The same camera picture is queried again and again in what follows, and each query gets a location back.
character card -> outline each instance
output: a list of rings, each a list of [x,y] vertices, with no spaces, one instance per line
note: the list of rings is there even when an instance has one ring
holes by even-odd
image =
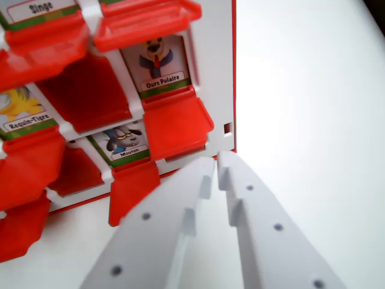
[[[88,136],[88,139],[112,167],[150,156],[142,120],[98,132]]]
[[[0,93],[0,137],[12,140],[56,125],[26,87]]]
[[[1,0],[0,24],[5,30],[17,31],[80,9],[77,0]]]
[[[122,49],[141,99],[191,84],[181,36],[170,35]]]

white background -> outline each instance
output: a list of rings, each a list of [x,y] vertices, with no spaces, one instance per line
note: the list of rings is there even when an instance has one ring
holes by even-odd
[[[239,155],[348,288],[383,288],[383,35],[349,0],[239,1],[237,30]],[[241,286],[223,197],[205,201],[182,288]],[[114,230],[107,206],[50,217],[27,256],[0,264],[0,287],[76,288]]]

plastic tab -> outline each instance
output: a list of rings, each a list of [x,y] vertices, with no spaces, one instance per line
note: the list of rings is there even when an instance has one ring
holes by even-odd
[[[58,127],[6,141],[0,161],[0,211],[37,200],[58,178],[65,141]]]
[[[24,256],[40,239],[49,212],[45,195],[34,202],[7,211],[0,220],[0,262]]]
[[[188,90],[181,89],[181,93],[148,103],[143,120],[153,160],[204,147],[207,134],[214,128],[191,85]]]
[[[5,33],[0,52],[0,92],[58,75],[85,56],[90,32],[81,11],[20,31]]]
[[[102,52],[186,30],[202,16],[200,5],[189,0],[134,0],[101,6],[105,17],[94,43]]]
[[[160,183],[158,168],[149,158],[127,164],[112,171],[109,224],[117,226],[120,219],[143,200]]]

sheep cartoon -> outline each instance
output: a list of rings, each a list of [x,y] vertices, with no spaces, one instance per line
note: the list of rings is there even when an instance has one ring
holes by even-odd
[[[142,135],[140,130],[129,129],[126,126],[107,129],[103,133],[109,137],[106,148],[109,152],[114,151],[113,154],[118,154],[124,152],[127,148],[137,146],[140,143],[138,135]]]

cartoon animal picture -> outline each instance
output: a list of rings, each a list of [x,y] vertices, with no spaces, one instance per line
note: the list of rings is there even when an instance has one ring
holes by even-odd
[[[166,47],[162,38],[147,41],[146,48],[146,57],[139,56],[139,65],[149,69],[153,79],[161,77],[161,67],[172,61],[173,51]]]
[[[9,122],[15,120],[20,113],[35,114],[43,110],[40,102],[31,97],[25,87],[0,93],[0,114],[7,116]]]
[[[137,146],[140,143],[138,135],[142,135],[140,130],[129,129],[126,126],[117,126],[103,132],[109,137],[106,148],[109,152],[114,151],[113,154],[118,154],[124,152],[127,148]]]

